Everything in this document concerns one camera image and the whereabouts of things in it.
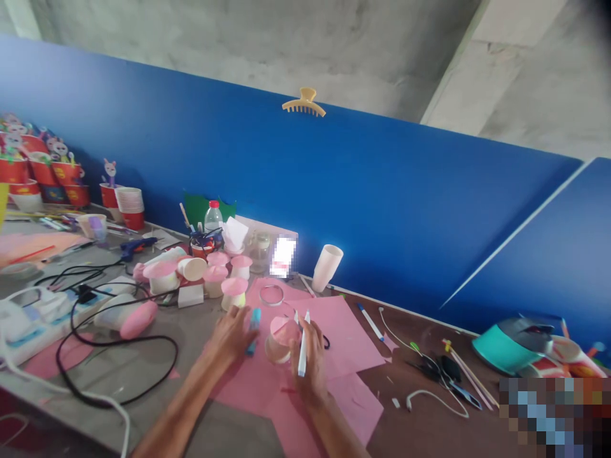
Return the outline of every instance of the table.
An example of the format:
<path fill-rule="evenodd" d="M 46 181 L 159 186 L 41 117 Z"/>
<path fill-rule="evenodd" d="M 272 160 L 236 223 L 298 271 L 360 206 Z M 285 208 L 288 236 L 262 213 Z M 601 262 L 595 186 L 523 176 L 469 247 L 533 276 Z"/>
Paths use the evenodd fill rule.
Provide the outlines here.
<path fill-rule="evenodd" d="M 22 222 L 7 222 L 3 228 L 3 234 L 36 232 L 50 232 L 50 230 L 34 223 Z M 117 246 L 123 241 L 125 239 L 116 236 L 111 236 L 109 239 L 111 246 Z M 86 261 L 90 261 L 93 265 L 111 264 L 118 259 L 118 254 L 118 251 L 91 247 L 72 255 L 64 265 L 53 264 L 46 267 L 45 275 L 57 274 L 70 265 L 79 265 Z M 147 249 L 136 257 L 136 261 L 144 262 L 158 254 L 158 251 L 153 253 Z M 134 265 L 135 262 L 130 264 L 130 270 Z M 104 277 L 96 279 L 93 284 L 111 281 L 119 275 L 124 275 L 123 267 L 109 268 Z M 0 281 L 0 297 L 6 297 L 27 286 L 32 286 L 35 280 L 37 279 L 11 283 Z M 294 279 L 291 285 L 299 289 L 304 288 L 298 279 Z M 339 293 L 329 289 L 325 291 L 325 295 L 332 294 Z M 346 295 L 346 300 L 381 354 L 390 356 L 388 348 L 376 339 L 356 306 L 360 302 L 378 328 L 383 330 L 384 326 L 377 311 L 379 304 L 353 295 Z M 220 299 L 206 300 L 203 305 L 181 310 L 160 309 L 155 322 L 144 335 L 168 335 L 177 341 L 180 353 L 176 369 L 181 378 L 164 381 L 149 395 L 127 407 L 132 419 L 130 449 L 136 446 L 165 410 L 193 362 L 201 353 L 217 318 L 223 313 Z M 390 328 L 404 342 L 417 342 L 423 352 L 432 350 L 440 354 L 443 351 L 441 339 L 450 339 L 454 348 L 489 391 L 498 395 L 498 380 L 501 376 L 485 366 L 470 349 L 472 336 L 458 333 L 425 317 L 389 307 L 385 307 L 384 317 Z M 72 380 L 81 389 L 109 394 L 117 399 L 127 399 L 147 388 L 151 382 L 167 371 L 173 349 L 167 342 L 153 341 L 102 351 L 103 349 L 96 349 L 92 353 L 95 357 L 89 357 L 84 363 L 73 368 L 70 371 Z M 367 447 L 372 457 L 404 457 L 406 454 L 418 457 L 441 456 L 451 452 L 458 456 L 494 454 L 501 458 L 525 453 L 524 447 L 518 449 L 517 435 L 509 432 L 508 421 L 500 419 L 496 410 L 490 412 L 484 407 L 480 412 L 467 407 L 471 419 L 465 420 L 451 413 L 436 399 L 420 395 L 413 399 L 413 412 L 408 412 L 404 407 L 405 397 L 417 389 L 428 389 L 450 405 L 455 403 L 441 386 L 404 363 L 404 360 L 418 362 L 418 359 L 419 356 L 409 349 L 395 349 L 391 364 L 359 373 L 374 394 L 379 392 L 380 402 L 384 406 L 384 413 Z M 111 450 L 120 451 L 123 425 L 114 410 L 99 410 L 84 405 L 70 396 L 53 395 L 46 389 L 24 382 L 7 371 L 0 371 L 0 386 L 68 427 Z M 463 384 L 463 387 L 473 392 L 468 384 Z M 396 409 L 392 398 L 399 399 L 403 408 Z M 233 439 L 236 435 L 240 437 L 239 441 Z M 283 452 L 270 420 L 210 401 L 196 425 L 186 456 L 275 457 L 283 456 Z"/>

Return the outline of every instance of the wooden stick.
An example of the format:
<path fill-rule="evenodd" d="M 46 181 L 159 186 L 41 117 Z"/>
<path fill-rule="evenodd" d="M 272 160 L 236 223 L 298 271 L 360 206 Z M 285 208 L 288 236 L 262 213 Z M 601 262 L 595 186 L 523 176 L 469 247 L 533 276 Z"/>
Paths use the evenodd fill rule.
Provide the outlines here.
<path fill-rule="evenodd" d="M 488 407 L 489 410 L 492 410 L 492 406 L 488 403 L 488 399 L 479 390 L 479 388 L 477 387 L 477 384 L 474 382 L 474 380 L 471 378 L 471 376 L 465 370 L 465 367 L 460 363 L 460 361 L 458 361 L 458 358 L 456 357 L 456 353 L 452 353 L 452 356 L 454 357 L 454 359 L 458 363 L 458 366 L 463 370 L 463 372 L 465 373 L 465 375 L 469 379 L 469 382 L 471 382 L 471 385 L 473 386 L 473 388 L 475 388 L 475 391 L 477 391 L 479 397 L 482 398 L 484 404 L 486 404 L 486 407 Z"/>
<path fill-rule="evenodd" d="M 469 373 L 471 375 L 471 377 L 473 377 L 473 379 L 475 380 L 475 382 L 479 385 L 479 387 L 482 389 L 482 391 L 484 392 L 484 394 L 488 397 L 488 400 L 490 400 L 494 405 L 496 405 L 496 407 L 498 408 L 498 402 L 496 401 L 496 399 L 494 399 L 494 397 L 492 396 L 492 394 L 490 394 L 490 392 L 486 389 L 486 387 L 484 386 L 484 384 L 482 382 L 479 381 L 479 379 L 475 376 L 475 374 L 473 373 L 473 371 L 469 368 L 469 366 L 467 366 L 467 364 L 462 360 L 462 358 L 460 358 L 460 356 L 458 355 L 458 353 L 456 353 L 456 351 L 453 348 L 450 348 L 450 351 L 452 352 L 452 354 L 456 355 L 457 361 L 460 361 L 461 363 L 463 363 L 463 365 L 465 366 L 465 369 L 467 370 L 467 373 Z"/>

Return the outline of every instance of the gray table surface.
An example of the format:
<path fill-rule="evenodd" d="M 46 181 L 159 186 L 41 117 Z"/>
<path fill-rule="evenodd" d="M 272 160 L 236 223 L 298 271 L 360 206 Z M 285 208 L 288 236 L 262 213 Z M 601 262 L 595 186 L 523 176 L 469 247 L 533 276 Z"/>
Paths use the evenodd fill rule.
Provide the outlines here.
<path fill-rule="evenodd" d="M 41 232 L 52 231 L 35 223 L 18 221 L 6 221 L 3 227 L 3 235 Z M 111 247 L 118 246 L 126 240 L 111 235 L 109 244 Z M 145 262 L 159 254 L 159 250 L 153 253 L 150 248 L 137 254 L 134 262 L 129 265 L 130 271 L 137 261 Z M 91 262 L 91 265 L 112 264 L 119 259 L 119 255 L 119 250 L 90 247 L 66 258 L 62 265 L 56 263 L 48 265 L 41 275 L 29 281 L 0 279 L 0 298 L 33 286 L 36 280 L 58 274 L 72 265 L 82 265 L 86 262 Z M 109 268 L 104 277 L 94 280 L 91 285 L 112 281 L 119 275 L 125 275 L 123 266 Z M 79 277 L 72 278 L 74 282 L 79 279 Z M 295 288 L 305 289 L 298 279 L 292 280 L 290 284 Z M 202 305 L 181 310 L 176 307 L 160 307 L 155 322 L 143 335 L 167 335 L 175 339 L 179 345 L 176 369 L 181 377 L 163 381 L 151 393 L 127 406 L 132 421 L 130 450 L 138 444 L 168 406 L 184 382 L 189 369 L 201 354 L 216 320 L 223 313 L 220 299 L 206 299 Z M 96 328 L 93 325 L 87 326 L 84 331 L 95 332 L 96 340 L 100 341 L 118 337 L 113 331 Z M 137 342 L 112 349 L 94 349 L 84 362 L 69 371 L 69 375 L 81 390 L 110 395 L 120 401 L 140 393 L 158 380 L 169 368 L 173 352 L 172 345 L 165 341 Z M 60 376 L 51 381 L 63 385 Z M 0 371 L 0 386 L 68 427 L 111 450 L 120 452 L 124 425 L 116 411 L 93 408 L 72 396 L 52 393 L 7 370 Z M 271 420 L 209 401 L 195 427 L 185 456 L 281 457 L 284 453 Z"/>

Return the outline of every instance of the human hand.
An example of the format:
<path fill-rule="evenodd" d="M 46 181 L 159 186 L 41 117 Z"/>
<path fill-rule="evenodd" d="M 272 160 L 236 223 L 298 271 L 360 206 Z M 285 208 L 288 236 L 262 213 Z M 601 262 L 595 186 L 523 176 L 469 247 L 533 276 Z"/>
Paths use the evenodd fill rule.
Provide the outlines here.
<path fill-rule="evenodd" d="M 250 307 L 239 309 L 233 306 L 220 317 L 206 344 L 206 349 L 191 369 L 192 373 L 203 375 L 208 366 L 220 377 L 234 362 L 244 356 L 246 349 L 259 335 L 258 330 L 244 329 L 244 320 Z"/>
<path fill-rule="evenodd" d="M 308 323 L 304 318 L 299 317 L 299 323 L 304 329 L 307 345 L 305 376 L 297 375 L 299 344 L 294 340 L 290 342 L 291 369 L 295 387 L 305 406 L 316 408 L 324 404 L 329 397 L 325 375 L 325 341 L 322 331 L 314 321 Z"/>

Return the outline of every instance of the forearm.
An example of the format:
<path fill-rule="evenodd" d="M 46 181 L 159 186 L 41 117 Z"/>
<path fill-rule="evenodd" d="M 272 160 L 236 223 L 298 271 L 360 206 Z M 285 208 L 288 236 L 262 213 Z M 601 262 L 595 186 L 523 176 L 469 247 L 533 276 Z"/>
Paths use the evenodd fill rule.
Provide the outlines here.
<path fill-rule="evenodd" d="M 307 410 L 330 458 L 370 458 L 331 394 Z"/>
<path fill-rule="evenodd" d="M 185 453 L 197 421 L 222 371 L 211 364 L 192 371 L 176 393 L 167 410 L 159 417 L 132 453 L 132 458 L 179 458 Z"/>

